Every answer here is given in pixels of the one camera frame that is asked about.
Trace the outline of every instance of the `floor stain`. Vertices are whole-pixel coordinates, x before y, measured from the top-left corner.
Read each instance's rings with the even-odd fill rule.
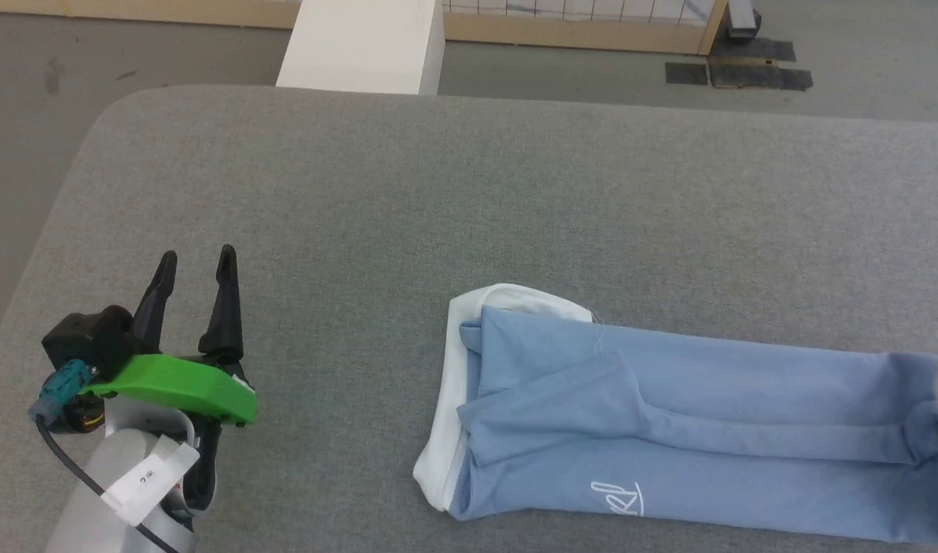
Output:
[[[58,57],[48,60],[47,66],[48,69],[45,72],[45,90],[49,94],[54,95],[54,97],[57,97],[61,88],[61,76],[65,75],[65,66],[58,63]]]

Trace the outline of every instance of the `white logo on blue fabric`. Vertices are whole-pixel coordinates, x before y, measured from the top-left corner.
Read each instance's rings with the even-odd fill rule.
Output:
[[[645,512],[643,491],[640,490],[637,482],[633,482],[633,486],[636,486],[636,491],[630,491],[615,484],[592,482],[592,490],[605,494],[605,503],[616,515],[641,517]]]

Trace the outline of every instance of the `white paper label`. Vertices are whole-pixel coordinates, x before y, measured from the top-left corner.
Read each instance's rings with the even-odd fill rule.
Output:
[[[100,499],[131,526],[141,524],[199,459],[188,444],[162,436],[151,455],[128,470]]]

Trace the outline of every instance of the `black cable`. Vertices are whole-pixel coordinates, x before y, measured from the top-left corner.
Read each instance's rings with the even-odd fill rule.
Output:
[[[72,461],[72,459],[69,458],[69,455],[66,455],[65,452],[62,451],[61,447],[58,447],[58,444],[55,443],[55,438],[51,437],[51,432],[48,431],[48,428],[45,425],[45,418],[43,416],[35,417],[35,426],[38,427],[39,434],[41,434],[41,438],[45,440],[48,448],[51,449],[51,452],[53,452],[55,456],[58,457],[58,461],[61,461],[62,465],[65,465],[65,468],[69,469],[69,472],[72,472],[73,475],[76,475],[76,477],[82,480],[82,482],[86,484],[87,488],[93,490],[93,493],[97,494],[98,496],[102,496],[106,490],[104,490],[103,487],[101,487],[100,484],[96,482],[96,480],[92,479],[90,475],[87,475],[85,470],[80,469],[79,465],[76,465],[76,462]],[[147,526],[136,525],[135,528],[141,532],[141,535],[151,540],[151,543],[154,543],[159,547],[159,549],[164,551],[164,553],[178,553],[174,547],[171,547],[167,542],[164,541],[164,539],[159,538],[158,535],[150,531]]]

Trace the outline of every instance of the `black tape strip on floor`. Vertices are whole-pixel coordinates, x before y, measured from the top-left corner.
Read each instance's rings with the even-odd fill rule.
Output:
[[[711,63],[711,85],[715,88],[778,88],[806,91],[813,87],[809,71],[781,69],[776,65],[731,65]]]
[[[666,83],[708,85],[708,66],[703,63],[666,63]]]
[[[796,61],[793,43],[789,41],[771,41],[768,38],[753,38],[752,41],[739,43],[719,38],[711,46],[708,57],[767,58],[778,61]]]

